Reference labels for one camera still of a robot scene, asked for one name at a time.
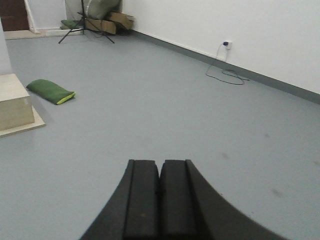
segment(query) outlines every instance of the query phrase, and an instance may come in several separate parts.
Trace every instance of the door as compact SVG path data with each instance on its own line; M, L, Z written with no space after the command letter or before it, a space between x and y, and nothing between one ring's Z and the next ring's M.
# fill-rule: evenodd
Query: door
M0 0L3 31L29 30L25 0Z

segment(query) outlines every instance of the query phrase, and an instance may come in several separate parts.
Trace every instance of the door frame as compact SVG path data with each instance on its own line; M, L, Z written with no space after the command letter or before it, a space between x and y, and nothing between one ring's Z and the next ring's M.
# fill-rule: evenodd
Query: door frame
M34 16L32 15L28 0L24 0L24 5L25 5L25 9L26 9L28 22L29 22L30 32L32 32L34 34L40 34L40 31L36 28L36 22L35 22Z

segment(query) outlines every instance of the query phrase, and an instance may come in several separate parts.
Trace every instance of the wooden platform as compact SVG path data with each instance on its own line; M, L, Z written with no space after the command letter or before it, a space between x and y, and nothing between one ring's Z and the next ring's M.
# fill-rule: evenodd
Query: wooden platform
M0 75L0 137L45 126L15 74Z
M34 107L32 107L32 111L33 111L33 115L34 115L34 122L33 123L29 123L29 124L25 124L22 126L17 126L17 127L9 128L6 130L2 130L2 131L0 131L0 138L10 136L13 134L23 133L23 132L26 132L29 130L38 129L38 128L46 126L45 122L42 120L42 118L40 117L40 115L38 114L38 112L35 110Z

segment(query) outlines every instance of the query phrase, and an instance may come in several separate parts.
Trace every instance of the light stand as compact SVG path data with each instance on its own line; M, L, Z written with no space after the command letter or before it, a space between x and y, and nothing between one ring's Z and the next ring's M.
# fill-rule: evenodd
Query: light stand
M83 34L85 34L85 30L89 30L89 31L92 31L91 29L88 29L86 27L86 20L92 25L94 26L95 29L97 29L97 31L100 32L100 34L102 36L105 36L107 39L109 39L110 42L112 42L113 44L115 43L110 37L107 36L107 34L105 32L103 32L101 29L99 29L97 26L95 26L91 21L90 19L87 18L86 14L85 14L85 4L84 4L84 0L81 0L81 7L82 7L82 13L79 13L82 17L81 19L77 22L77 24L72 28L70 29L70 31L67 32L66 35L64 35L64 37L59 41L59 44L62 43L62 41L70 34L70 33L74 33L74 32L78 32L78 31L82 31ZM74 30L76 29L80 23L83 23L83 29L77 29L77 30Z

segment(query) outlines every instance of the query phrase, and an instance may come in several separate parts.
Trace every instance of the power cord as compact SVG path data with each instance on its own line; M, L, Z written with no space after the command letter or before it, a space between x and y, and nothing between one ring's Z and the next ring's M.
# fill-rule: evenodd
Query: power cord
M224 80L219 79L219 78L216 77L216 76L212 76L212 75L209 75L209 74L208 74L208 72L209 72L209 70L211 69L211 67L212 67L212 66L215 64L215 62L217 61L217 57L218 57L218 54L219 54L219 51L220 51L220 48L221 48L222 45L224 45L224 44L221 43L221 44L219 45L219 47L218 47L218 49L217 49L217 51L216 51L216 55L215 55L216 57L215 57L215 59L213 60L212 64L211 64L211 65L208 67L208 69L206 70L205 75L207 75L207 76L210 77L210 78L217 79L217 80L219 80L219 81L221 81L221 82L227 83L227 84L232 84L232 85L244 85L244 84L245 84L245 81L250 81L250 80L247 79L247 78L242 78L242 77L240 77L240 76L236 73L236 71L234 71L234 70L223 69L223 70L221 70L221 73L224 74L224 75L231 76L231 77L234 77L234 78L237 78L237 79L241 80L240 83L234 83L234 82L224 81Z

